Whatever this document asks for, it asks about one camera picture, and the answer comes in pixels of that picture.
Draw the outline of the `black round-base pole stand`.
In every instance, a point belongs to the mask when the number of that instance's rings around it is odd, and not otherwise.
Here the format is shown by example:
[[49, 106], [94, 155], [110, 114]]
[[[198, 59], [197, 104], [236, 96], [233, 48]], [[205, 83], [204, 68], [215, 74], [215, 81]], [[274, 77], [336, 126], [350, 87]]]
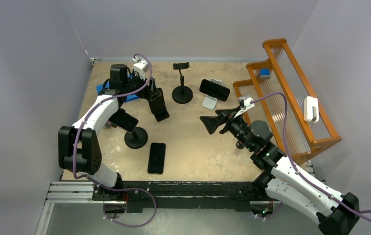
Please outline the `black round-base pole stand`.
[[190, 102], [193, 98], [192, 90], [189, 87], [184, 85], [185, 78], [181, 72], [181, 70], [188, 69], [189, 66], [190, 66], [189, 62], [173, 63], [173, 69], [178, 70], [180, 74], [180, 85], [174, 88], [172, 92], [172, 98], [176, 103], [179, 103], [179, 104], [186, 104]]

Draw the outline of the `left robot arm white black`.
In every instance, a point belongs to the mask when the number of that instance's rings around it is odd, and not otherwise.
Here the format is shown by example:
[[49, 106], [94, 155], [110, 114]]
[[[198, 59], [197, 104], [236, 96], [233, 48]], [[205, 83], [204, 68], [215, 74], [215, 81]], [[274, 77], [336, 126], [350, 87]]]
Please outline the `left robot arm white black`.
[[127, 138], [135, 148], [147, 142], [147, 133], [137, 127], [138, 120], [121, 108], [127, 96], [136, 95], [148, 101], [151, 113], [157, 121], [169, 117], [161, 88], [157, 88], [149, 62], [139, 60], [130, 69], [125, 64], [113, 64], [110, 77], [105, 80], [98, 96], [87, 113], [71, 126], [62, 126], [58, 131], [58, 161], [77, 178], [86, 177], [104, 188], [111, 200], [123, 196], [120, 174], [102, 163], [98, 134], [107, 122], [126, 131]]

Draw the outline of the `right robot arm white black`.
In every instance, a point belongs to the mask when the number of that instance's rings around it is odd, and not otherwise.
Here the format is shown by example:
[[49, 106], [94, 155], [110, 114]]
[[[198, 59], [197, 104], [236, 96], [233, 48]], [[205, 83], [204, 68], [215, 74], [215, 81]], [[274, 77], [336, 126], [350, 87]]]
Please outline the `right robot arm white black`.
[[247, 124], [239, 108], [217, 110], [216, 116], [200, 116], [207, 132], [231, 133], [240, 147], [247, 149], [262, 173], [254, 180], [252, 192], [258, 199], [277, 199], [309, 217], [324, 235], [347, 235], [359, 220], [359, 200], [323, 184], [272, 143], [272, 132], [264, 121]]

